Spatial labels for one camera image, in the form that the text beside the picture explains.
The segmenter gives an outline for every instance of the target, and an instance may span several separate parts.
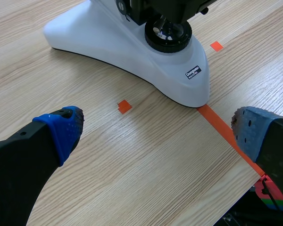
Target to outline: orange tape strip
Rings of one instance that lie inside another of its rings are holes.
[[[241,151],[236,143],[232,129],[219,117],[219,115],[217,115],[208,105],[199,107],[197,110],[260,176],[265,174],[257,164]]]
[[[218,51],[220,51],[220,50],[223,49],[223,46],[222,46],[219,42],[217,42],[217,41],[215,41],[214,43],[210,44],[210,46],[211,46],[216,52],[218,52]]]
[[[129,111],[132,108],[132,106],[126,101],[123,100],[120,103],[118,103],[118,110],[120,113],[125,114],[127,111]]]

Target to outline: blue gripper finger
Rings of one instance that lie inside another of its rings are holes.
[[[59,157],[59,166],[70,156],[83,132],[83,111],[75,106],[63,107],[50,114],[33,118],[48,125]]]
[[[255,162],[270,123],[280,115],[256,108],[239,108],[232,117],[232,130],[239,148]]]

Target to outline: microscope label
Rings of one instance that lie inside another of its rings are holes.
[[[192,70],[188,71],[185,75],[188,77],[188,79],[191,79],[199,72],[201,72],[201,69],[199,66],[196,66]]]

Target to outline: wooden table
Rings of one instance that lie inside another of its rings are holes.
[[[78,147],[28,225],[213,225],[259,175],[196,109],[113,66],[52,50],[42,27],[79,2],[0,0],[0,140],[62,106],[85,114]],[[283,115],[283,0],[219,0],[190,22],[210,64],[208,105],[227,124],[246,105]],[[123,99],[133,106],[124,115]]]

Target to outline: white microscope base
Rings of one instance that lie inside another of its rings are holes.
[[[202,45],[192,36],[184,50],[161,53],[147,44],[144,27],[127,21],[113,0],[88,0],[50,21],[44,34],[53,48],[122,68],[184,106],[203,106],[209,97],[209,68]]]

